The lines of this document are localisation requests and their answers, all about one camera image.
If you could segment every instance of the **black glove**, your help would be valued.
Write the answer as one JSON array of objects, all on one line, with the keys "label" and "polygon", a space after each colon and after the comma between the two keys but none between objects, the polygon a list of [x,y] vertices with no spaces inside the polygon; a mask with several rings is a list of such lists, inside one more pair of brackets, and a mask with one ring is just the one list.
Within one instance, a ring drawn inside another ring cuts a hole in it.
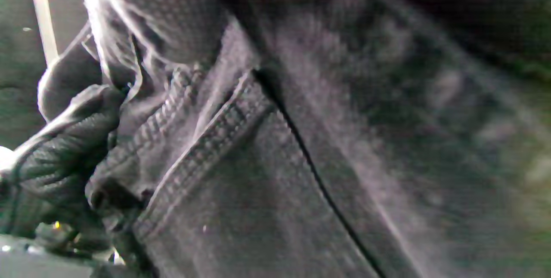
[{"label": "black glove", "polygon": [[123,101],[108,86],[90,86],[15,151],[16,162],[2,173],[1,233],[33,237],[41,222],[60,221],[96,241],[106,238],[84,187],[108,152]]}]

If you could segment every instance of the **jacket pocket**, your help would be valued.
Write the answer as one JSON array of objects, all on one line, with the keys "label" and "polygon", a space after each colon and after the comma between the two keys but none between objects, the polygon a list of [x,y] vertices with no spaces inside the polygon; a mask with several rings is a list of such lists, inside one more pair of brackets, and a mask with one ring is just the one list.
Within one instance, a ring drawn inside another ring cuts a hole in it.
[{"label": "jacket pocket", "polygon": [[167,277],[377,276],[252,74],[165,174],[134,231]]}]

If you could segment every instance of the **gloved hand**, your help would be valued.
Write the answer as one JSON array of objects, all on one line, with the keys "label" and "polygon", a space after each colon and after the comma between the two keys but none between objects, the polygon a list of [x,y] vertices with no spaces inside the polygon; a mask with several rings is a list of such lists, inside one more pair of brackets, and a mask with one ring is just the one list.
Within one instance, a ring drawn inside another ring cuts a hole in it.
[{"label": "gloved hand", "polygon": [[12,168],[2,172],[1,233],[32,237],[39,223],[60,221],[83,235],[102,234],[84,186],[108,152],[108,136],[118,126],[123,101],[119,91],[90,86],[16,149]]}]

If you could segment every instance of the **stitching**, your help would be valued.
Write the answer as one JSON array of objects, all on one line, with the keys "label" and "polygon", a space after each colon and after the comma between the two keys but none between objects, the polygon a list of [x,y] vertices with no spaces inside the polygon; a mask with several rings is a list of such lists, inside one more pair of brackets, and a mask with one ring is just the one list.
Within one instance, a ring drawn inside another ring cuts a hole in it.
[{"label": "stitching", "polygon": [[[234,127],[234,129],[232,129],[232,131],[229,133],[229,135],[226,138],[224,138],[224,140],[220,143],[220,148],[216,151],[211,151],[211,153],[206,155],[205,158],[203,158],[202,160],[198,160],[197,161],[198,163],[195,164],[195,167],[189,168],[189,169],[186,170],[185,168],[186,168],[187,165],[186,165],[185,162],[188,162],[188,161],[183,161],[179,165],[179,167],[175,169],[175,173],[170,178],[170,182],[167,182],[167,184],[164,185],[163,187],[165,187],[167,185],[174,184],[176,179],[177,179],[177,176],[179,174],[187,173],[188,176],[183,178],[181,183],[178,184],[177,187],[176,187],[176,188],[181,188],[181,190],[180,190],[181,193],[176,195],[175,200],[169,202],[170,203],[169,210],[161,213],[160,216],[159,216],[160,212],[158,210],[155,210],[158,207],[159,202],[152,203],[151,209],[147,212],[147,215],[144,215],[144,217],[143,217],[143,219],[150,219],[150,221],[153,221],[153,223],[148,225],[148,227],[146,227],[146,229],[144,230],[144,232],[143,232],[144,239],[146,239],[148,237],[151,237],[151,236],[155,235],[156,233],[158,233],[157,227],[162,222],[164,222],[166,219],[168,219],[168,216],[173,211],[174,205],[181,202],[181,199],[187,193],[188,188],[190,186],[193,186],[193,184],[195,182],[199,181],[201,178],[204,177],[205,170],[212,164],[212,162],[214,160],[216,160],[217,158],[222,157],[219,153],[224,151],[224,149],[226,149],[226,146],[228,145],[228,143],[230,141],[232,141],[234,139],[234,136],[241,130],[241,128],[243,126],[246,125],[247,120],[248,120],[248,118],[250,118],[251,115],[252,114],[247,114],[246,119],[244,119],[239,125],[236,125]],[[174,196],[174,195],[170,195],[170,194],[171,193],[166,193],[164,195],[164,198],[165,199],[170,199]]]},{"label": "stitching", "polygon": [[[236,134],[242,129],[242,127],[251,124],[250,118],[252,116],[259,117],[264,113],[264,110],[270,108],[270,105],[272,105],[272,103],[269,102],[269,99],[266,98],[266,96],[262,93],[260,87],[258,87],[261,98],[254,102],[250,109],[247,109],[245,115],[242,114],[242,106],[240,106],[242,95],[244,93],[250,92],[250,90],[254,89],[255,86],[258,86],[258,84],[254,82],[254,80],[249,83],[247,83],[246,81],[246,83],[244,83],[243,91],[238,93],[233,103],[228,105],[228,107],[226,108],[226,112],[218,117],[219,122],[213,124],[212,128],[210,130],[207,130],[203,134],[203,137],[206,137],[206,135],[213,133],[216,134],[218,131],[221,130],[231,128],[229,127],[230,123],[228,122],[229,117],[243,117],[233,127],[228,135],[226,135],[226,137],[224,137],[223,139],[215,139],[214,141],[210,142],[201,142],[195,145],[195,147],[192,146],[188,153],[184,153],[185,156],[182,158],[182,160],[177,162],[177,165],[173,168],[173,170],[170,171],[170,174],[167,174],[168,177],[165,182],[162,182],[161,185],[159,185],[157,194],[159,195],[159,198],[163,199],[153,199],[150,203],[150,206],[136,220],[136,225],[139,225],[139,233],[144,239],[156,233],[156,228],[158,227],[159,223],[167,219],[175,204],[181,202],[183,195],[186,193],[186,187],[193,185],[193,183],[197,182],[197,180],[200,180],[200,178],[204,177],[201,176],[201,174],[204,175],[205,169],[208,168],[214,160],[222,157],[223,152],[227,149],[228,143],[235,138]],[[267,104],[266,109],[262,109],[263,104]],[[217,149],[215,150],[209,148],[212,147],[213,143],[218,143]],[[200,158],[197,158],[197,156],[201,156],[201,154],[205,151],[207,154],[203,155]],[[180,174],[187,174],[187,176],[182,179],[180,177]],[[179,191],[179,194],[177,195],[177,198],[175,200],[170,201],[169,199],[173,198],[174,196],[175,189]],[[170,208],[168,211],[164,211],[161,213],[157,210],[157,208],[160,202],[163,201],[169,204]]]}]

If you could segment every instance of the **black fabric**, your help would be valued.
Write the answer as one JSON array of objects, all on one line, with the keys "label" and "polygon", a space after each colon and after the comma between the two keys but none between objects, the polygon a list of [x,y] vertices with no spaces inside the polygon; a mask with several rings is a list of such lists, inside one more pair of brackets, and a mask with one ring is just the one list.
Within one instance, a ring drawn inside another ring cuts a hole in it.
[{"label": "black fabric", "polygon": [[465,47],[545,62],[530,12],[511,0],[500,26],[448,13],[473,0],[198,1],[104,1],[155,64],[129,66],[152,81],[86,194],[116,180],[139,200],[130,223],[161,277],[551,275],[549,85]]}]

